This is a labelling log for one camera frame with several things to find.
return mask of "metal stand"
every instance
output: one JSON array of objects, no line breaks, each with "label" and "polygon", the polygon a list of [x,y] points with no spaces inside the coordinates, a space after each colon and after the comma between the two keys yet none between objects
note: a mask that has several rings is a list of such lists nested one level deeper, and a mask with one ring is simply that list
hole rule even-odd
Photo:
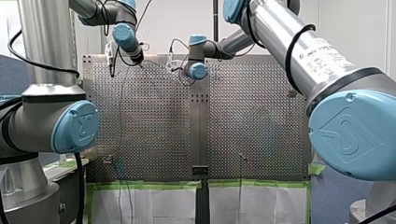
[{"label": "metal stand", "polygon": [[59,186],[48,183],[38,158],[0,169],[5,172],[1,190],[9,223],[59,223]]}]

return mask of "vertical metal post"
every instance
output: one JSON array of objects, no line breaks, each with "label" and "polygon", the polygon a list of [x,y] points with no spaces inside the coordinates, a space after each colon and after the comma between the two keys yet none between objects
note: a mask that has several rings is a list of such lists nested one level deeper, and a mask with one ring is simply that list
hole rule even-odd
[{"label": "vertical metal post", "polygon": [[219,0],[213,0],[213,39],[219,41]]},{"label": "vertical metal post", "polygon": [[[21,26],[26,56],[45,65],[75,69],[68,1],[20,0]],[[73,74],[32,67],[33,84],[75,84]]]}]

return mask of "cable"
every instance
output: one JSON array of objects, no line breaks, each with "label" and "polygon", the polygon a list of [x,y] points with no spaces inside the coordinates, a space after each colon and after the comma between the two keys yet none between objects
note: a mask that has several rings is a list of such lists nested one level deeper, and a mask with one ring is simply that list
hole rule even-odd
[{"label": "cable", "polygon": [[131,6],[129,6],[128,4],[126,4],[124,2],[121,2],[119,0],[106,0],[104,3],[100,0],[97,0],[97,2],[99,2],[100,5],[102,5],[102,7],[100,8],[100,13],[102,16],[102,20],[105,22],[104,30],[103,30],[105,36],[108,36],[108,32],[110,30],[110,13],[108,12],[108,10],[106,8],[107,2],[116,2],[120,5],[122,5],[123,7],[125,7],[126,9],[128,9],[131,14],[135,14],[135,11]]},{"label": "cable", "polygon": [[250,37],[253,39],[254,43],[256,43],[258,46],[260,46],[260,47],[262,47],[263,49],[265,49],[264,44],[260,43],[259,40],[257,40],[256,36],[254,35],[253,29],[252,29],[252,27],[251,27],[251,21],[250,21],[250,17],[251,17],[250,1],[251,1],[251,0],[247,0],[247,28],[248,28],[248,32],[250,33]]},{"label": "cable", "polygon": [[[125,72],[125,77],[124,77],[123,80],[122,80],[121,89],[120,89],[120,99],[119,99],[120,140],[119,140],[119,145],[118,145],[118,148],[117,148],[118,151],[116,152],[116,156],[117,156],[117,157],[119,156],[119,152],[120,152],[120,149],[121,149],[121,147],[122,147],[122,142],[123,142],[122,99],[123,99],[123,94],[124,94],[123,91],[124,91],[124,87],[125,87],[125,82],[126,82],[126,79],[129,77],[129,69],[130,69],[130,68],[131,68],[131,67],[128,67],[127,70],[126,70],[126,72]],[[118,174],[118,178],[119,178],[119,180],[120,180],[120,185],[121,185],[122,179],[123,179],[123,178],[122,178],[120,172],[117,172],[117,174]],[[126,180],[126,186],[127,186],[127,189],[128,189],[129,204],[130,204],[130,207],[131,207],[131,216],[133,216],[134,207],[133,207],[133,204],[132,204],[131,191],[130,191],[130,188],[129,188],[128,180]],[[120,223],[122,224],[122,211],[121,211],[121,207],[120,207],[120,195],[121,195],[121,188],[120,188],[120,192],[119,192],[119,209],[120,209]]]},{"label": "cable", "polygon": [[237,57],[242,57],[242,56],[245,56],[245,55],[247,55],[249,52],[251,52],[253,49],[254,49],[254,46],[256,46],[256,44],[254,43],[252,46],[251,46],[251,48],[250,49],[248,49],[245,53],[241,53],[241,54],[236,54],[234,57],[235,58],[237,58]]},{"label": "cable", "polygon": [[76,224],[83,224],[84,218],[84,168],[82,167],[82,160],[79,153],[75,153],[77,172],[78,172],[78,212],[76,218]]},{"label": "cable", "polygon": [[139,22],[136,25],[136,31],[137,31],[137,29],[139,29],[140,22],[142,22],[143,18],[145,18],[146,12],[147,12],[147,10],[149,8],[149,5],[151,4],[151,1],[152,0],[149,0],[148,3],[146,4],[145,10],[143,11],[143,14],[142,14],[142,17],[140,18]]},{"label": "cable", "polygon": [[[186,62],[187,58],[189,57],[189,54],[186,55],[186,57],[184,57],[183,62],[181,63],[181,66],[183,66],[183,63]],[[185,86],[185,87],[190,87],[192,86],[197,80],[195,79],[192,83],[189,84],[185,84],[182,80],[181,80],[181,72],[183,72],[184,77],[189,78],[188,76],[186,76],[186,74],[183,71],[183,67],[178,67],[176,69],[174,69],[174,71],[178,70],[178,81],[180,82],[181,85]]]},{"label": "cable", "polygon": [[294,82],[294,79],[291,75],[291,68],[290,68],[290,64],[291,64],[291,55],[293,53],[294,50],[294,46],[296,45],[296,43],[298,42],[298,40],[300,39],[300,36],[307,32],[307,31],[316,31],[317,28],[315,27],[315,25],[313,24],[308,24],[305,27],[303,27],[303,29],[298,32],[294,38],[291,40],[288,51],[286,53],[286,58],[285,58],[285,71],[286,71],[286,76],[288,77],[289,83],[290,85],[301,94],[301,91],[299,90],[299,88],[297,87],[296,83]]},{"label": "cable", "polygon": [[384,217],[392,212],[396,212],[396,204],[394,204],[393,206],[382,210],[381,212],[373,215],[372,217],[369,217],[367,219],[365,219],[364,221],[360,222],[359,224],[369,224],[372,223],[374,221],[376,221],[377,219]]},{"label": "cable", "polygon": [[169,52],[173,52],[173,45],[174,45],[175,41],[177,41],[178,43],[182,44],[184,46],[184,48],[186,48],[186,49],[189,48],[183,41],[181,41],[180,39],[175,38],[175,39],[172,40],[171,47],[169,48]]},{"label": "cable", "polygon": [[100,8],[100,14],[102,16],[102,20],[105,22],[103,32],[105,33],[105,36],[108,36],[108,31],[110,30],[110,16],[109,16],[108,10],[105,6],[105,3],[107,1],[105,1],[103,3],[101,0],[97,0],[97,2],[99,2],[100,5],[102,5],[102,7]]},{"label": "cable", "polygon": [[33,66],[36,67],[40,67],[43,69],[47,69],[47,70],[51,70],[51,71],[56,71],[56,72],[64,72],[64,73],[72,73],[76,75],[76,78],[79,78],[79,72],[73,69],[66,69],[66,68],[57,68],[57,67],[53,67],[53,66],[49,66],[43,63],[36,63],[33,62],[31,60],[29,60],[28,58],[24,58],[23,56],[21,56],[14,48],[12,48],[12,45],[14,44],[15,40],[17,40],[17,38],[22,34],[22,30],[20,30],[19,32],[17,32],[8,42],[8,49],[9,51],[15,55],[17,58],[21,59],[22,61],[29,63]]}]

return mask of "white cloth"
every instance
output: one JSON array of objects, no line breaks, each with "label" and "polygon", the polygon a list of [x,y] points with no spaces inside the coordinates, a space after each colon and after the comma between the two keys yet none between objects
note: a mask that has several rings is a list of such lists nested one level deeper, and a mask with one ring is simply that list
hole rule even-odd
[{"label": "white cloth", "polygon": [[307,189],[261,186],[210,189],[210,219],[216,224],[305,224]]}]

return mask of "black band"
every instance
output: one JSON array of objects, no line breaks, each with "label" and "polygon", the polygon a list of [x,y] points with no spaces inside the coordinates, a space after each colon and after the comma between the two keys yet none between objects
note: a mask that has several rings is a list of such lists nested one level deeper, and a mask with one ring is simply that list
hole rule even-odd
[{"label": "black band", "polygon": [[131,23],[130,21],[116,21],[115,24],[119,24],[119,23],[128,23],[128,24],[132,25],[133,27],[136,26],[136,24],[133,24],[133,23]]},{"label": "black band", "polygon": [[79,95],[47,95],[47,96],[23,96],[24,103],[60,103],[86,100],[85,94]]},{"label": "black band", "polygon": [[15,156],[15,157],[8,157],[8,158],[0,158],[0,165],[4,164],[11,164],[11,163],[16,163],[16,162],[21,162],[21,161],[29,161],[32,159],[35,159],[38,157],[38,153],[29,153],[21,156]]},{"label": "black band", "polygon": [[6,113],[6,115],[4,117],[2,126],[1,126],[1,132],[2,132],[2,135],[3,135],[4,141],[7,143],[7,145],[9,147],[11,147],[14,150],[23,152],[17,146],[15,146],[15,144],[12,142],[11,137],[9,136],[9,128],[8,128],[9,127],[9,121],[11,120],[12,115],[21,106],[22,106],[22,103],[18,103],[17,105],[12,106],[12,108],[8,110],[8,112]]},{"label": "black band", "polygon": [[326,97],[338,92],[339,90],[343,89],[345,86],[349,85],[350,83],[361,79],[363,77],[368,77],[372,75],[384,75],[385,74],[379,70],[378,68],[364,68],[359,71],[356,71],[348,76],[341,77],[338,79],[336,82],[334,82],[331,86],[329,86],[326,90],[321,92],[315,99],[311,102],[311,104],[308,106],[308,109],[306,110],[306,115],[309,117],[311,116],[312,112],[314,109],[317,107],[317,105],[324,100]]},{"label": "black band", "polygon": [[251,39],[253,40],[253,42],[255,44],[257,44],[258,46],[260,46],[261,48],[265,49],[264,44],[260,43],[259,40],[256,38],[256,36],[253,33],[253,28],[251,27],[251,21],[250,21],[250,17],[251,17],[251,10],[250,10],[250,1],[251,0],[247,0],[246,4],[247,4],[247,28],[248,28],[248,32],[250,34]]},{"label": "black band", "polygon": [[296,45],[296,43],[298,42],[298,40],[300,39],[300,36],[307,32],[307,31],[316,31],[317,28],[315,27],[315,25],[313,24],[309,24],[306,25],[299,33],[297,33],[294,38],[291,40],[291,43],[289,45],[288,51],[286,53],[286,58],[285,58],[285,71],[286,71],[286,76],[288,77],[289,83],[290,85],[301,94],[301,91],[298,89],[296,83],[294,82],[293,77],[291,76],[291,68],[290,68],[290,64],[291,64],[291,55],[293,53],[294,47]]}]

